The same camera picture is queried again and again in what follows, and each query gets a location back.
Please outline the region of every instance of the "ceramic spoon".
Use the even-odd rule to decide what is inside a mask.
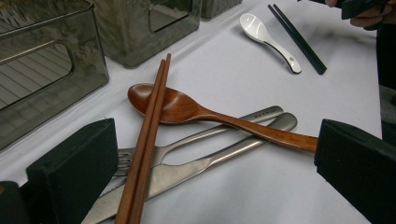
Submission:
[[[286,60],[292,73],[301,73],[301,66],[298,64],[297,60],[287,50],[276,43],[273,38],[271,38],[267,32],[267,29],[259,18],[257,18],[255,15],[246,13],[241,16],[239,22],[241,23],[241,26],[248,37],[259,43],[267,44],[276,49],[276,51],[278,51]]]

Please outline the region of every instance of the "fork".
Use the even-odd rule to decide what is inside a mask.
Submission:
[[[245,119],[250,122],[260,122],[267,119],[275,118],[279,115],[283,114],[283,109],[280,106],[274,105],[263,110],[257,111],[255,113],[246,115],[241,119]],[[176,141],[165,147],[155,147],[154,148],[154,156],[152,159],[151,167],[160,164],[163,161],[164,156],[177,148],[181,148],[190,143],[205,139],[207,137],[212,137],[218,135],[220,133],[226,133],[230,130],[234,130],[233,127],[227,125],[219,125],[213,127],[211,129],[207,129],[205,131],[190,135],[183,139]],[[132,158],[134,156],[134,147],[129,148],[120,148],[119,149],[119,166],[118,170],[114,174],[114,176],[124,176],[128,175],[129,166],[131,165]]]

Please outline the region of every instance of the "white table surface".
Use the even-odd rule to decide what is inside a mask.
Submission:
[[[326,64],[323,76],[267,7],[276,3]],[[273,49],[250,40],[239,25],[243,13],[258,16],[271,37],[298,60],[293,75]],[[172,53],[167,86],[201,105],[235,117],[279,105],[294,114],[293,131],[318,136],[323,119],[335,119],[381,136],[375,32],[341,21],[341,11],[308,1],[244,0],[136,69],[106,58],[109,83],[45,123],[0,155],[0,180],[27,181],[25,168],[91,122],[114,118],[119,148],[134,147],[142,117],[126,92],[154,81],[161,59]],[[157,146],[215,126],[213,122],[161,125]],[[181,164],[247,136],[226,133],[171,153]],[[112,185],[121,180],[114,179]],[[316,172],[314,155],[265,145],[145,203],[143,223],[368,223]]]

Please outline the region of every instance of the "gray plastic box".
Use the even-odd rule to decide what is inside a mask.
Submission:
[[[108,79],[92,4],[0,1],[0,151]]]
[[[213,19],[222,12],[241,4],[242,0],[203,0],[201,17]]]
[[[105,55],[134,68],[199,28],[202,0],[90,0]]]

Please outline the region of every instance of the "metal utensil handle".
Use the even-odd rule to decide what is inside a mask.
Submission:
[[[282,113],[283,113],[283,109],[277,105],[274,105],[274,106],[268,107],[266,109],[260,110],[258,112],[246,115],[246,116],[242,117],[241,119],[257,123],[257,122],[260,122],[263,120],[275,118],[275,117],[281,115]],[[176,141],[175,143],[172,143],[172,144],[166,146],[166,148],[163,147],[163,149],[161,149],[161,153],[165,154],[165,153],[172,151],[178,147],[190,144],[192,142],[201,140],[203,138],[214,136],[214,135],[217,135],[220,133],[225,133],[230,130],[234,130],[234,128],[222,124],[222,125],[213,127],[211,129],[208,129],[208,130],[193,134],[191,136],[185,137],[183,139],[180,139],[180,140]]]
[[[282,131],[290,131],[296,125],[297,125],[297,118],[295,118],[294,115],[292,115],[291,113],[284,113],[281,116],[279,116],[276,120],[274,120],[272,123],[270,123],[268,127],[272,127]],[[258,147],[266,142],[267,141],[264,139],[251,135],[239,141],[238,143],[230,147],[226,147],[221,151],[210,154],[205,158],[211,160],[210,166],[214,166],[216,164],[222,163],[236,156],[239,156],[242,153],[245,153],[253,149],[254,147]]]

